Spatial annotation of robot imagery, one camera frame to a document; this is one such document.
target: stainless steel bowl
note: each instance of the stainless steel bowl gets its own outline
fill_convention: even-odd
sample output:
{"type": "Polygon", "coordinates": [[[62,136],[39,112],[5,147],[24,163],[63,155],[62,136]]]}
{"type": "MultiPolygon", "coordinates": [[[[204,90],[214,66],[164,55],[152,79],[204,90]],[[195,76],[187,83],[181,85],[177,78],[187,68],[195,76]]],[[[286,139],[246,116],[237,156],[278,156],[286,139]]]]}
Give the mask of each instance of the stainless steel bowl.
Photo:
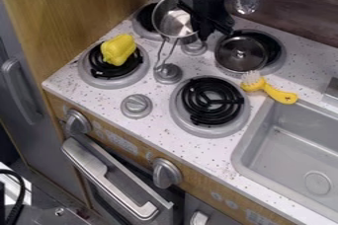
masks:
{"type": "Polygon", "coordinates": [[[198,39],[189,13],[177,7],[178,0],[161,0],[152,13],[152,24],[163,37],[181,44],[188,44],[198,39]]]}

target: scrub brush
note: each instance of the scrub brush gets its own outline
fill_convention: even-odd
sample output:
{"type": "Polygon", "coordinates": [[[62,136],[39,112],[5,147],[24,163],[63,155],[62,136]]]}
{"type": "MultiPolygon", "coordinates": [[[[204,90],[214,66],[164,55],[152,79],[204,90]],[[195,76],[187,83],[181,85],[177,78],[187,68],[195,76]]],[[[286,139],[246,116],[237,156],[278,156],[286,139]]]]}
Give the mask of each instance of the scrub brush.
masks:
{"type": "Polygon", "coordinates": [[[292,105],[298,100],[298,95],[279,91],[269,85],[259,71],[249,71],[242,75],[242,83],[240,87],[245,92],[255,92],[264,90],[272,99],[285,105],[292,105]]]}

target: pan handle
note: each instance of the pan handle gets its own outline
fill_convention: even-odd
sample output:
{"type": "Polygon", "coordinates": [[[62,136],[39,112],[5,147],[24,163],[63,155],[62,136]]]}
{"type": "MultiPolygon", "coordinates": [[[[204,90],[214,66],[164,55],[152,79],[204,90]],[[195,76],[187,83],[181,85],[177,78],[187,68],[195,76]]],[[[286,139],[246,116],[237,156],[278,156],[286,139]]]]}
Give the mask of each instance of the pan handle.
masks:
{"type": "Polygon", "coordinates": [[[170,51],[169,51],[169,54],[167,55],[166,58],[164,58],[163,62],[161,62],[161,54],[162,54],[162,51],[163,51],[163,47],[165,45],[165,43],[167,42],[168,40],[168,37],[163,37],[163,41],[162,41],[162,44],[160,46],[160,48],[158,49],[158,52],[157,52],[157,61],[156,61],[156,64],[154,66],[154,71],[162,71],[163,70],[163,67],[164,67],[164,64],[166,63],[166,61],[168,61],[168,59],[171,57],[171,55],[173,54],[174,52],[174,49],[179,41],[178,38],[175,39],[174,41],[174,44],[173,46],[171,47],[170,51]]]}

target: sink drain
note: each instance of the sink drain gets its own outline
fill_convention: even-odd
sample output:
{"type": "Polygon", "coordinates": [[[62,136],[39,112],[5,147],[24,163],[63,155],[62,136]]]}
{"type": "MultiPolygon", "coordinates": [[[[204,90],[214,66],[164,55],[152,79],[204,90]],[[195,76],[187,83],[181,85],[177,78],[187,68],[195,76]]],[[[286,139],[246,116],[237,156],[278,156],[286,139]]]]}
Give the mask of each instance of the sink drain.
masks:
{"type": "Polygon", "coordinates": [[[313,194],[326,195],[332,189],[330,179],[323,173],[309,172],[304,179],[307,190],[313,194]]]}

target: stainless steel sink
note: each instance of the stainless steel sink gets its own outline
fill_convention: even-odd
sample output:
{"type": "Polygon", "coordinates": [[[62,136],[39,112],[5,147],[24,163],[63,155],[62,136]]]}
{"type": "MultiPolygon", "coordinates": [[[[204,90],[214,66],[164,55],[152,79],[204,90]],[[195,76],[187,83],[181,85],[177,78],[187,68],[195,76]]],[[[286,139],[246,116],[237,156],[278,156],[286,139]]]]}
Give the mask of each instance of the stainless steel sink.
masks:
{"type": "Polygon", "coordinates": [[[338,114],[267,99],[232,154],[243,176],[338,222],[338,114]]]}

